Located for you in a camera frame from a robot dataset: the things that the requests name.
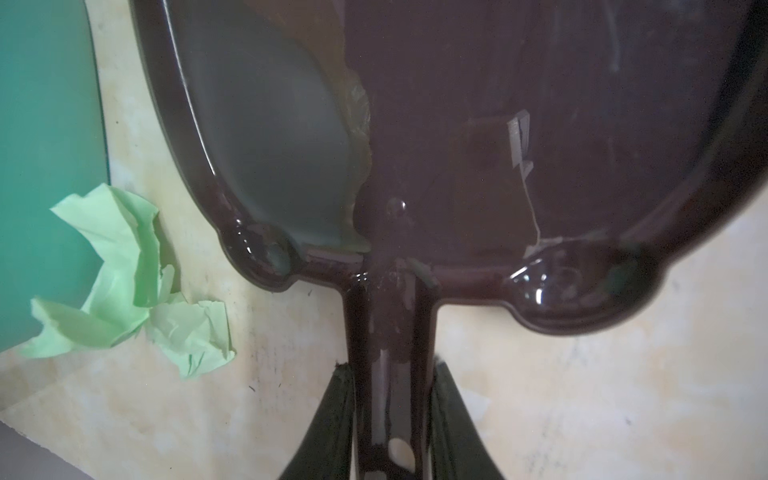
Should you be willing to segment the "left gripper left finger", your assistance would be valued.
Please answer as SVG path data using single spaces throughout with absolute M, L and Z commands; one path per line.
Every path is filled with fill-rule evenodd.
M 354 386 L 348 364 L 335 367 L 310 426 L 280 480 L 348 480 Z

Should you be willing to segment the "dark brown dustpan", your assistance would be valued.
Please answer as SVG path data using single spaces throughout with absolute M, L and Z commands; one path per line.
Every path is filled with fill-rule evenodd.
M 763 1 L 134 1 L 179 173 L 248 281 L 342 298 L 350 478 L 430 479 L 435 330 L 642 309 L 767 175 Z

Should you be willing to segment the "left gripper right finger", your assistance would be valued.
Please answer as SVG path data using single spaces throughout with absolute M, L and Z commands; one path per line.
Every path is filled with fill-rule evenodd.
M 442 359 L 434 366 L 430 396 L 432 478 L 504 480 L 478 434 L 453 376 Z

